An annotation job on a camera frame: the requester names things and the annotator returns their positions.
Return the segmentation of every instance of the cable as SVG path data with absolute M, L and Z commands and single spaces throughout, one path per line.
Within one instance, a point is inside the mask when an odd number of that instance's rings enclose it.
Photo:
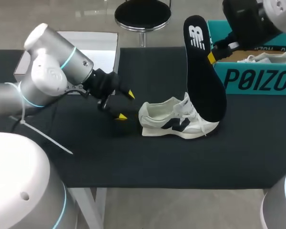
M 73 93 L 73 92 L 78 92 L 82 97 L 84 98 L 87 98 L 89 96 L 89 93 L 90 93 L 90 90 L 87 90 L 86 93 L 82 92 L 82 91 L 79 91 L 79 90 L 70 90 L 70 91 L 67 91 L 65 92 L 64 94 L 62 94 L 59 98 L 53 100 L 51 103 L 47 104 L 46 106 L 40 108 L 40 109 L 37 109 L 36 112 L 33 113 L 33 115 L 36 115 L 38 113 L 40 113 L 42 110 L 52 106 L 54 103 L 58 102 L 59 100 L 61 100 L 64 96 L 66 96 L 67 94 L 70 94 L 70 93 Z M 56 110 L 57 110 L 57 107 L 55 108 L 54 110 L 54 113 L 52 114 L 52 120 L 55 118 L 55 115 L 56 115 Z M 15 124 L 11 127 L 10 129 L 10 133 L 14 133 L 15 132 L 15 129 L 16 127 L 20 124 L 20 121 L 22 120 L 22 117 L 19 118 Z

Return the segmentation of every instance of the table leg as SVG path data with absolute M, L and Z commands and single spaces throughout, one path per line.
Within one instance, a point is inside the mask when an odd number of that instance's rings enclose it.
M 75 197 L 89 229 L 103 229 L 103 216 L 100 215 L 90 188 L 70 188 L 69 191 Z
M 104 223 L 104 216 L 105 216 L 106 196 L 107 196 L 106 187 L 98 187 L 96 189 L 95 203 L 99 210 L 103 223 Z

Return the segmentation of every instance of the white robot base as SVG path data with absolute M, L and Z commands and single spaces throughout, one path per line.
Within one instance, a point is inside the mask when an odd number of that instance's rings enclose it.
M 26 137 L 0 133 L 0 229 L 82 229 L 78 213 L 45 152 Z

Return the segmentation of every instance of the black insole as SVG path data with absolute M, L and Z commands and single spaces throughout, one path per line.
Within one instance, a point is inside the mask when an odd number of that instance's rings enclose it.
M 206 21 L 191 16 L 184 22 L 187 54 L 187 89 L 199 115 L 208 122 L 223 119 L 227 107 L 225 88 L 208 60 L 211 51 Z

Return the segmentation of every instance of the white sneaker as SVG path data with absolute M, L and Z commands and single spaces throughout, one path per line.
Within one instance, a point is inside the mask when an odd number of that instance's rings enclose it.
M 204 120 L 195 110 L 188 93 L 184 100 L 174 97 L 161 104 L 144 103 L 139 111 L 143 136 L 178 135 L 184 139 L 204 136 L 219 124 Z
M 238 63 L 286 63 L 286 52 L 280 55 L 267 53 L 262 53 L 258 56 L 250 55 L 247 59 L 238 61 Z

